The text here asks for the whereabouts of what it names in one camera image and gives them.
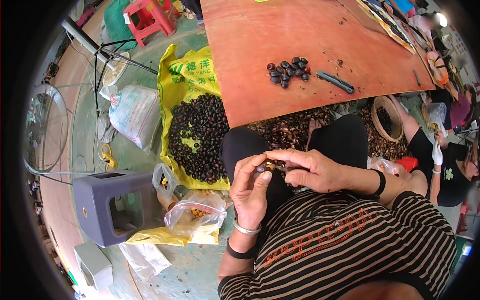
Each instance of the striped shirt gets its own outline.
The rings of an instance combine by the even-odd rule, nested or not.
[[[450,225],[424,197],[399,195],[392,210],[348,191],[302,192],[267,226],[254,272],[225,277],[223,300],[337,299],[391,280],[424,299],[445,288],[456,254]]]

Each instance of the black wristband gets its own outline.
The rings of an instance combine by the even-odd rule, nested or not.
[[[228,241],[230,240],[230,238],[227,239],[227,252],[234,258],[237,258],[237,259],[251,259],[251,258],[254,258],[256,253],[257,253],[257,247],[256,245],[254,245],[253,247],[251,247],[247,252],[245,253],[240,253],[240,252],[236,252],[235,250],[233,250],[231,247],[230,247],[230,244],[228,243]]]
[[[385,175],[379,170],[375,170],[375,169],[370,169],[370,170],[374,170],[375,172],[378,173],[378,176],[380,176],[380,186],[378,187],[376,192],[370,195],[370,197],[372,197],[373,199],[378,200],[380,199],[380,195],[384,192],[384,189],[385,189]]]

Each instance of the fingernail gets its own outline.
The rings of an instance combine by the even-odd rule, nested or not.
[[[291,180],[290,177],[291,177],[291,176],[289,176],[288,174],[285,175],[285,182],[286,182],[286,183],[292,183],[292,180]]]
[[[262,178],[263,178],[264,180],[269,180],[271,177],[272,177],[272,172],[270,172],[270,171],[264,172],[264,173],[262,174]]]

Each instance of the white glove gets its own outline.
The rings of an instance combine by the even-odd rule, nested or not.
[[[440,149],[440,145],[438,144],[438,141],[435,141],[435,144],[433,144],[432,158],[433,158],[433,163],[436,164],[437,166],[441,166],[442,163],[444,162],[444,155]]]

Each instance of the yellow sack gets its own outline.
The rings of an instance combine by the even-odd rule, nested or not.
[[[167,227],[140,230],[132,235],[127,244],[163,244],[185,247],[187,243],[218,245],[219,229],[210,234],[194,234],[192,238],[173,235]]]
[[[187,176],[185,169],[179,168],[173,156],[168,154],[168,131],[172,123],[171,109],[181,101],[190,103],[192,99],[206,93],[220,97],[210,47],[204,47],[198,52],[190,50],[181,59],[175,56],[177,49],[177,45],[170,45],[160,59],[158,67],[157,86],[163,127],[160,159],[172,167],[180,184],[188,189],[229,190],[228,179],[226,182],[219,180],[214,184],[208,184]],[[192,139],[182,139],[182,141],[190,147],[195,143]]]

